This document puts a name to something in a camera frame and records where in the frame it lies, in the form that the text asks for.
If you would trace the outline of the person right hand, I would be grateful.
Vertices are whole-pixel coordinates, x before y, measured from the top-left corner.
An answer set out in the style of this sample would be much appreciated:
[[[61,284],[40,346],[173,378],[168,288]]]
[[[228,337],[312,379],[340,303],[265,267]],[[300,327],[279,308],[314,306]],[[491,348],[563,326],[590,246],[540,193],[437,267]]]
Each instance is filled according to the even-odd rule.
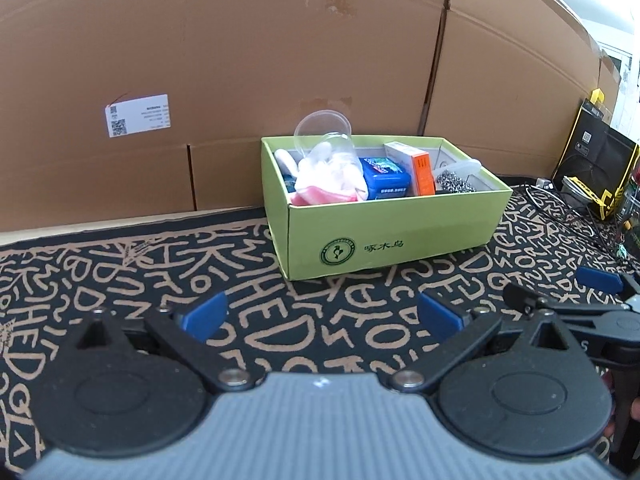
[[[618,399],[604,430],[611,445],[610,453],[620,460],[639,458],[639,398]]]

